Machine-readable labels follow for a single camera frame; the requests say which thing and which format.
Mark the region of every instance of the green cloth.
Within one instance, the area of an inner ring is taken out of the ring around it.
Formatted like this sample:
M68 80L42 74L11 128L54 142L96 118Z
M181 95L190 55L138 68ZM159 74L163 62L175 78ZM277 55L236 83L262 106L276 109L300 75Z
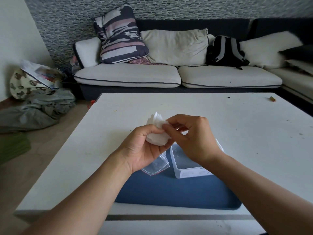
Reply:
M0 137L0 165L29 151L30 142L25 133L14 133Z

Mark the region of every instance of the black backpack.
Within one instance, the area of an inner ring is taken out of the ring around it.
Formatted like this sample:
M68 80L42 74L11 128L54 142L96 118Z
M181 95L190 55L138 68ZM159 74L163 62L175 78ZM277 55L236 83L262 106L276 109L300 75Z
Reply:
M224 35L218 35L207 50L207 65L237 67L247 66L244 51L240 50L239 41Z

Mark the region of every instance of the red patterned fabric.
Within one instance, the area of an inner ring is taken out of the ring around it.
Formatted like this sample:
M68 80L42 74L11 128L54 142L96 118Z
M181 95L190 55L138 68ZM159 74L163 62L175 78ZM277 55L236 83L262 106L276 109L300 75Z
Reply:
M143 57L131 60L128 63L131 63L131 64L146 64L146 65L166 65L166 64L163 64L163 63L151 63L148 59L143 58Z

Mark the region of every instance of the coffee table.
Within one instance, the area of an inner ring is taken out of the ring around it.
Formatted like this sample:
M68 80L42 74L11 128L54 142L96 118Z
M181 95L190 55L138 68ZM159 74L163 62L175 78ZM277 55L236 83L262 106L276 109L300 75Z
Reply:
M270 101L270 96L277 101ZM207 117L227 154L313 202L313 118L278 95L103 93L17 207L15 215L32 222L52 209L155 111L163 118L177 113ZM164 229L159 224L161 220L169 220L165 223L167 233L175 233L186 224L195 230L199 228L200 234L207 233L203 226L216 227L221 221L228 223L220 227L223 231L229 230L231 223L233 227L250 227L255 233L263 231L243 205L238 210L227 211L114 203L107 220L117 220L104 223L105 231L111 229L112 234L116 232L117 222L132 229L142 226L149 231L155 227L157 231ZM188 234L186 231L182 229L180 233ZM236 229L232 229L232 234L236 234Z

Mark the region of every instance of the floor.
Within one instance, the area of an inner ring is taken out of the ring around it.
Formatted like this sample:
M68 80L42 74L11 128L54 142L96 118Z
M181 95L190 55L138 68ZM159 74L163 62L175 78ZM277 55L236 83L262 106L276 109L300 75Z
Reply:
M32 149L0 166L0 235L20 234L28 226L12 213L87 113L88 104L78 101L57 125L27 132Z

